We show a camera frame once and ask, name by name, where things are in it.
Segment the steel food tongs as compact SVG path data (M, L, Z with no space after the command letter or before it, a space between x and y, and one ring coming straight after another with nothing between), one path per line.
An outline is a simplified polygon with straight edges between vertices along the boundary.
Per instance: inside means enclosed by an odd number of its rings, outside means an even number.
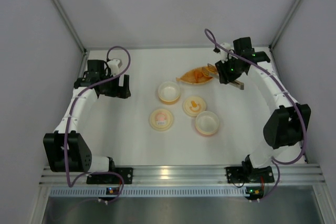
M235 88L238 88L240 90L244 90L244 83L239 81L238 78L241 76L241 74L239 73L234 73L233 71L228 71L227 69L225 69L222 66L215 66L213 65L217 71L218 71L218 75L215 76L213 75L213 77L215 79L218 79L219 82L221 84L230 84L232 86L234 86Z

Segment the cream lid pink handle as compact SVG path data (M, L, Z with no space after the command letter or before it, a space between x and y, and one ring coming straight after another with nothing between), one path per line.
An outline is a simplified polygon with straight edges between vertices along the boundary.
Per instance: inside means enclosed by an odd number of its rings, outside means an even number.
M173 114L167 109L156 109L149 117L149 124L156 131L167 131L173 124Z

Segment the pink lunch bowl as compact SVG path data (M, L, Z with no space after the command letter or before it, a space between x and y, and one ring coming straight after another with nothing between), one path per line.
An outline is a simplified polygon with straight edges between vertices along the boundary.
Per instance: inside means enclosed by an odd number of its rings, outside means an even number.
M199 134L204 136L212 136L219 129L219 118L211 111L201 112L195 119L195 128Z

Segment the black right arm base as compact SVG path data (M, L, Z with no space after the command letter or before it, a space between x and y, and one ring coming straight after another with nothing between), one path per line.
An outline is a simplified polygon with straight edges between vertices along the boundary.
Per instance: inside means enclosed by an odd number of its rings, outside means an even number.
M230 166L225 168L226 177L229 184L242 183L273 183L275 181L270 166L266 168L244 168L242 166Z

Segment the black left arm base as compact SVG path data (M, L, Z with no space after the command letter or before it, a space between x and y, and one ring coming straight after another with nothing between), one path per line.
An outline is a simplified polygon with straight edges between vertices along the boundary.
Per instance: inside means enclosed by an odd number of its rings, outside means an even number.
M117 167L113 171L119 174L124 181L125 185L132 184L133 180L133 168L132 167ZM122 184L122 180L117 175L112 174L93 174L87 177L86 184L88 185L112 185Z

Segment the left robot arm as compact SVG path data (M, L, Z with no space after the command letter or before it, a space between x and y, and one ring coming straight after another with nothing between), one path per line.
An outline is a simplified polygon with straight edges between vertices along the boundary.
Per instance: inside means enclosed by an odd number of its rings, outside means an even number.
M88 60L87 70L74 83L72 98L61 122L52 133L45 134L43 144L52 172L114 172L111 157L94 156L81 132L91 108L103 95L112 98L130 97L129 75L119 84L121 59Z

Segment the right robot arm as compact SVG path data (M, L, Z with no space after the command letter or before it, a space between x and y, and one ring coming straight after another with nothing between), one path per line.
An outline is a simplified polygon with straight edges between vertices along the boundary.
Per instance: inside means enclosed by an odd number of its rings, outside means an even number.
M278 156L307 140L310 107L298 103L285 89L265 52L249 48L235 53L221 47L215 52L223 56L215 63L220 83L233 83L245 73L259 89L270 111L261 143L241 163L248 181L254 182L260 176L268 175L272 171L271 163L292 165L299 161L305 152L303 148L291 161L280 161Z

